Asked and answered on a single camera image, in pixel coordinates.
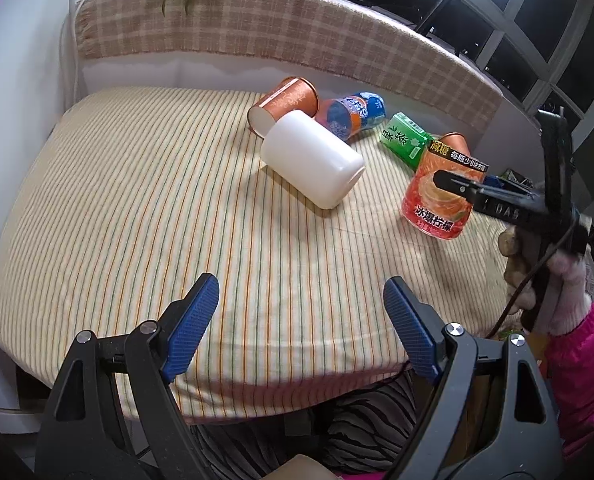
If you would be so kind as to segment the gloved right hand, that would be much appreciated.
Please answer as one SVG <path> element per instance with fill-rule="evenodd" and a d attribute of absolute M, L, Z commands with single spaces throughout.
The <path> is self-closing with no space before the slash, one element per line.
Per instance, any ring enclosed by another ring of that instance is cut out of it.
<path fill-rule="evenodd" d="M 507 259 L 503 278 L 507 302 L 510 304 L 508 315 L 514 315 L 518 311 L 532 311 L 536 307 L 533 280 L 528 281 L 515 300 L 512 300 L 532 270 L 516 226 L 509 226 L 498 236 L 498 250 Z M 547 260 L 545 266 L 552 278 L 558 276 L 562 280 L 562 290 L 557 295 L 557 306 L 550 317 L 547 333 L 552 337 L 564 336 L 579 327 L 591 312 L 593 297 L 586 290 L 586 260 L 558 250 Z"/>

